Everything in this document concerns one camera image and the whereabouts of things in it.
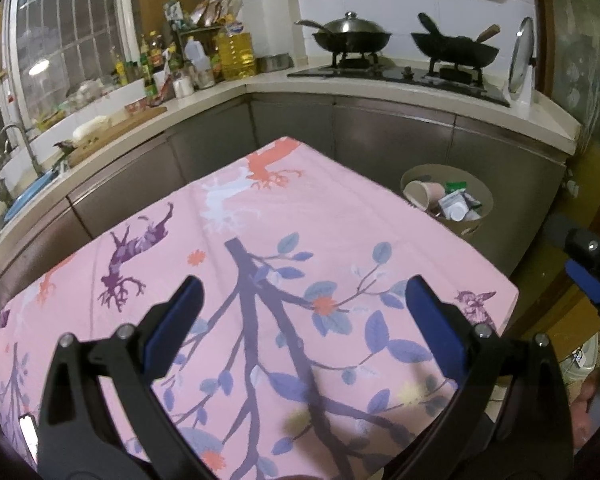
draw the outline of table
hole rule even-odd
[[[188,274],[205,306],[153,389],[220,479],[364,479],[454,392],[404,304],[421,274],[441,300],[501,332],[517,290],[402,198],[285,137],[193,182],[89,243],[0,314],[0,423],[38,416],[64,332],[137,324]],[[110,380],[104,393],[144,457]]]

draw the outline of metal lid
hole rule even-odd
[[[513,48],[511,66],[509,68],[509,92],[515,93],[525,81],[526,71],[529,65],[534,63],[534,47],[536,34],[534,32],[534,20],[526,17],[520,23],[517,33],[516,46]]]
[[[340,20],[333,20],[324,26],[331,32],[381,32],[386,33],[384,28],[375,22],[362,20],[355,12],[347,12]]]

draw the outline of wooden cutting board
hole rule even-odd
[[[129,133],[134,128],[140,126],[154,117],[163,114],[167,111],[164,106],[158,106],[155,108],[147,108],[142,112],[132,115],[128,119],[125,119],[118,124],[114,124],[112,127],[102,131],[91,134],[80,141],[80,144],[76,149],[69,154],[67,161],[69,167],[74,168],[86,158],[89,158],[98,150],[104,148],[110,142],[113,142],[124,134]]]

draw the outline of silver screw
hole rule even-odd
[[[477,324],[474,327],[474,330],[475,330],[476,335],[480,339],[487,339],[487,338],[491,337],[491,334],[493,334],[493,330],[491,329],[491,327],[484,323]]]
[[[544,333],[536,334],[535,340],[540,348],[546,348],[551,343],[549,336]]]
[[[133,332],[135,332],[136,327],[133,326],[131,323],[125,323],[124,325],[121,325],[118,327],[118,329],[116,330],[116,335],[120,338],[120,339],[129,339]]]
[[[71,332],[65,332],[60,336],[60,346],[62,348],[68,348],[71,343],[74,342],[75,336]]]

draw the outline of cooking oil bottle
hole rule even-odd
[[[227,25],[218,33],[216,45],[224,79],[231,81],[256,75],[251,34],[245,32],[242,22],[227,16]]]

